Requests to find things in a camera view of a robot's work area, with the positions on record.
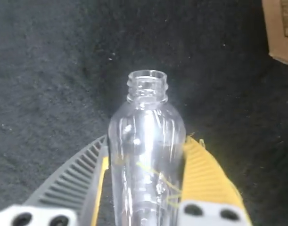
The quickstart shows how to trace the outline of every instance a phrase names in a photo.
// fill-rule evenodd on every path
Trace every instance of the screw hole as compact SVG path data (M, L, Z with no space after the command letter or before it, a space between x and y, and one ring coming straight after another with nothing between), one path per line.
M187 205L184 211L186 214L193 215L196 217L203 215L202 209L198 207L197 205L193 205L193 204Z
M239 220L239 216L234 211L231 210L222 210L220 212L220 216L227 220L233 220L233 221Z
M32 215L30 213L19 214L12 223L12 226L26 226L32 220Z
M58 216L52 219L49 226L67 226L68 218L66 216Z

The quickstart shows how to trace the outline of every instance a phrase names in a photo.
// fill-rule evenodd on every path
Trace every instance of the transparent plastic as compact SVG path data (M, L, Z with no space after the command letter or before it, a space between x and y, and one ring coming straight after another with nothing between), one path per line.
M129 74L127 102L108 128L116 226L176 224L186 131L167 102L167 75Z

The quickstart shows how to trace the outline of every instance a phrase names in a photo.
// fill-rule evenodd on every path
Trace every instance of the bottle opening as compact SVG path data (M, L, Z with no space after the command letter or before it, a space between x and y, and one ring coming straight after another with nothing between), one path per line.
M131 72L127 85L129 93L127 100L140 103L165 102L168 99L167 75L156 70L141 70Z

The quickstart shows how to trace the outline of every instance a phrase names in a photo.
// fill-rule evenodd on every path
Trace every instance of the dark floor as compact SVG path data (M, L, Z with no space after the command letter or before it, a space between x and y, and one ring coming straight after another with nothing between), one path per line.
M261 0L0 0L0 208L103 135L147 68L255 225L288 226L288 66L268 56Z

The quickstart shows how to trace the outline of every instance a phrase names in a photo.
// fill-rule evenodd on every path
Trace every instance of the cardboard box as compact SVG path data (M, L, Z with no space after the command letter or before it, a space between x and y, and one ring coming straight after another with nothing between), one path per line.
M288 64L288 0L262 0L270 55Z

